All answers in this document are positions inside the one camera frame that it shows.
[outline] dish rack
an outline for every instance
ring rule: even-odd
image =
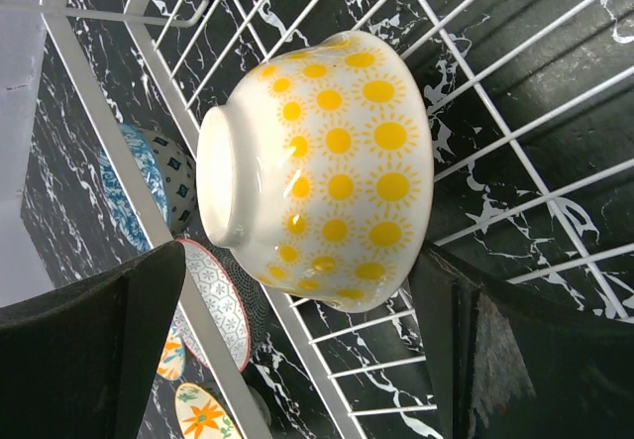
[[[166,62],[161,54],[160,45],[163,43],[164,37],[169,29],[174,27],[195,27],[196,32],[194,34],[194,38],[198,38],[204,32],[205,25],[209,21],[209,18],[223,0],[178,0],[175,6],[171,9],[168,18],[143,16],[150,1],[151,0],[128,0],[125,11],[122,14],[67,8],[67,0],[41,0],[41,4],[39,6],[11,4],[8,2],[2,2],[1,5],[3,7],[13,7],[16,9],[39,11],[42,13],[49,35],[52,38],[61,59],[63,60],[79,97],[81,98],[85,111],[91,120],[99,141],[112,162],[112,166],[114,167],[117,176],[127,193],[128,199],[138,216],[139,222],[147,235],[149,243],[155,247],[171,240],[172,237],[163,222],[159,210],[156,208],[150,192],[146,188],[146,184],[137,169],[133,156],[128,151],[127,145],[117,127],[117,121],[112,114],[106,99],[104,98],[98,81],[96,80],[86,57],[83,54],[81,46],[68,22],[68,18],[78,17],[120,21],[122,24],[126,25],[130,36],[144,60],[147,70],[155,80],[162,98],[164,99],[164,102],[173,117],[184,142],[195,156],[198,141],[199,121],[192,111],[192,106],[196,104],[197,98],[199,97],[205,84],[207,84],[212,75],[219,70],[222,60],[231,51],[233,45],[240,37],[240,34],[243,32],[251,33],[260,52],[261,62],[268,60],[278,54],[284,42],[292,36],[293,32],[299,27],[301,22],[315,8],[320,0],[311,0],[303,11],[301,11],[295,21],[285,22],[289,25],[285,34],[283,34],[279,38],[278,42],[269,49],[263,45],[262,39],[251,24],[251,21],[259,14],[259,10],[267,0],[255,1],[253,8],[249,12],[243,8],[240,0],[231,0],[238,9],[238,13],[242,17],[242,22],[240,23],[235,36],[233,36],[225,48],[217,54],[217,59],[211,66],[211,69],[207,72],[193,95],[189,98],[184,97],[179,81],[175,76],[178,68],[183,64],[187,53],[192,50],[194,40],[192,40],[192,43],[187,46],[184,55],[176,66],[170,66]],[[372,16],[375,15],[387,1],[388,0],[376,0],[373,6],[371,6],[370,9],[365,12],[363,17],[357,21],[355,26],[349,29],[362,29],[370,18],[372,18]],[[458,162],[437,173],[435,180],[441,180],[451,173],[468,167],[476,160],[499,148],[508,147],[520,160],[528,176],[533,180],[539,190],[539,195],[530,201],[508,208],[505,211],[495,214],[483,221],[476,222],[472,226],[447,236],[444,239],[437,240],[436,244],[439,246],[446,245],[478,230],[485,230],[488,226],[494,223],[509,219],[536,206],[547,205],[552,212],[553,218],[558,220],[567,236],[570,238],[570,241],[575,246],[578,256],[570,261],[555,266],[546,267],[533,271],[529,274],[516,276],[509,281],[512,283],[521,283],[530,279],[577,267],[586,267],[597,282],[602,294],[613,306],[616,315],[621,320],[632,323],[632,317],[628,315],[622,302],[619,300],[610,283],[597,267],[596,263],[617,256],[633,253],[634,243],[624,244],[598,253],[590,254],[586,246],[583,244],[579,233],[576,231],[570,219],[565,216],[560,205],[556,202],[556,199],[630,169],[634,166],[634,159],[603,169],[590,176],[559,187],[558,189],[550,190],[540,172],[526,156],[524,149],[520,146],[517,139],[630,78],[634,75],[634,65],[625,67],[616,75],[603,80],[594,87],[589,88],[576,97],[568,100],[566,103],[561,104],[557,108],[550,110],[540,117],[535,118],[532,122],[515,130],[511,130],[509,125],[504,121],[495,105],[491,102],[489,94],[487,94],[480,84],[486,77],[510,61],[513,61],[522,52],[531,48],[533,45],[538,45],[547,35],[556,31],[563,25],[566,25],[566,23],[579,12],[583,11],[592,4],[602,2],[604,0],[581,0],[579,3],[572,5],[570,9],[561,16],[554,18],[551,23],[543,26],[542,28],[535,29],[532,37],[499,57],[494,63],[479,71],[473,71],[470,68],[461,51],[457,48],[456,42],[451,38],[450,34],[446,30],[447,25],[455,20],[463,11],[468,9],[475,0],[463,0],[451,12],[443,17],[440,17],[435,12],[435,10],[430,6],[428,0],[416,1],[420,5],[420,10],[431,23],[432,27],[413,45],[407,48],[402,53],[402,57],[407,59],[431,38],[440,38],[451,51],[455,61],[458,63],[458,66],[467,78],[466,82],[454,88],[449,95],[429,106],[428,114],[432,116],[436,111],[440,110],[442,107],[446,106],[466,91],[473,89],[477,97],[484,104],[487,112],[492,117],[497,129],[502,134],[498,140],[490,143],[483,149],[478,150],[461,162]],[[180,15],[185,8],[190,7],[191,2],[195,2],[197,5],[193,16],[189,20],[178,19],[177,15]],[[148,30],[148,26],[156,25],[162,27],[162,29],[158,38],[153,39]],[[266,288],[265,292],[272,309],[278,317],[279,323],[284,328],[291,343],[293,344],[308,376],[313,381],[315,389],[321,396],[325,407],[330,413],[332,420],[342,437],[347,439],[367,437],[366,432],[359,422],[360,416],[433,410],[436,407],[434,404],[430,403],[415,406],[386,407],[374,410],[354,410],[338,383],[339,378],[349,375],[357,375],[373,370],[424,362],[425,357],[423,355],[418,355],[417,357],[408,358],[406,360],[395,359],[394,361],[387,363],[333,374],[328,362],[320,350],[320,343],[325,340],[353,331],[360,331],[379,323],[390,322],[402,317],[413,316],[414,309],[412,308],[410,297],[406,291],[401,289],[398,292],[398,295],[407,307],[405,310],[364,323],[359,323],[350,328],[335,331],[320,337],[313,337],[311,335],[298,308],[303,303],[308,302],[308,300],[295,300],[289,295],[270,288]],[[267,431],[267,428],[264,425],[264,421],[262,420],[259,411],[251,398],[243,378],[236,369],[229,351],[224,347],[222,337],[220,336],[218,329],[215,327],[215,324],[189,274],[187,275],[182,290],[180,306],[187,317],[187,321],[190,324],[192,331],[201,345],[208,364],[211,366],[212,373],[217,380],[218,386],[229,403],[236,422],[242,429],[244,436],[258,439],[270,437],[270,435],[265,432]]]

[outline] black marble countertop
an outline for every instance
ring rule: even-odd
[[[126,0],[69,0],[76,8],[122,11]],[[249,12],[257,0],[240,0]],[[253,20],[267,49],[310,0],[268,0]],[[316,44],[353,25],[377,0],[321,0],[281,51]],[[441,18],[463,0],[427,0]],[[487,68],[581,0],[476,0],[447,27],[447,38],[474,73]],[[152,0],[148,14],[167,15],[176,0]],[[510,130],[515,130],[630,66],[634,60],[634,0],[600,0],[482,82]],[[86,57],[119,122],[159,130],[180,140],[159,90],[125,27],[72,20]],[[177,79],[190,96],[242,19],[225,0]],[[363,27],[402,53],[432,28],[417,0],[389,0]],[[153,36],[159,29],[152,29]],[[193,29],[170,30],[161,44],[173,66]],[[202,119],[222,104],[246,71],[262,59],[244,31],[205,86],[197,104]],[[441,35],[406,60],[428,106],[467,80]],[[634,126],[632,79],[520,139],[546,186],[554,190],[631,158]],[[502,129],[474,89],[430,116],[436,173],[502,136]],[[45,60],[26,179],[22,216],[55,286],[82,279],[136,255],[117,232],[100,190],[97,137],[50,40]],[[535,198],[539,186],[508,145],[436,183],[427,237],[440,240]],[[634,178],[624,172],[558,198],[557,203],[588,251],[631,242]],[[197,218],[186,235],[204,239]],[[531,273],[579,256],[561,223],[540,205],[446,246],[453,254],[502,279]],[[627,313],[634,313],[634,257],[598,264]],[[587,268],[550,274],[521,284],[573,308],[614,318],[616,312]],[[314,302],[301,307],[313,335],[362,323],[406,308],[394,297],[372,312],[346,315]],[[334,372],[424,353],[413,318],[406,317],[324,342]],[[264,397],[279,437],[339,437],[324,405],[277,323],[256,352],[245,378]],[[140,437],[180,437],[173,395],[182,381],[205,383],[211,374],[189,358],[178,382],[157,378]],[[340,381],[353,409],[433,403],[424,364],[377,370]],[[368,437],[440,437],[433,411],[361,418]]]

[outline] blue patterned bowl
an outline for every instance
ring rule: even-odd
[[[165,224],[172,234],[180,234],[189,224],[196,209],[194,161],[175,141],[159,132],[138,129],[127,124],[119,124],[119,128]],[[98,160],[101,185],[117,227],[140,252],[149,251],[150,244],[146,235],[103,150],[99,152]]]

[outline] bowl with yellow sun pattern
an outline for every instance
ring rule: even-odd
[[[263,284],[364,312],[414,264],[431,134],[413,77],[381,39],[340,33],[256,67],[205,115],[197,151],[205,232]]]

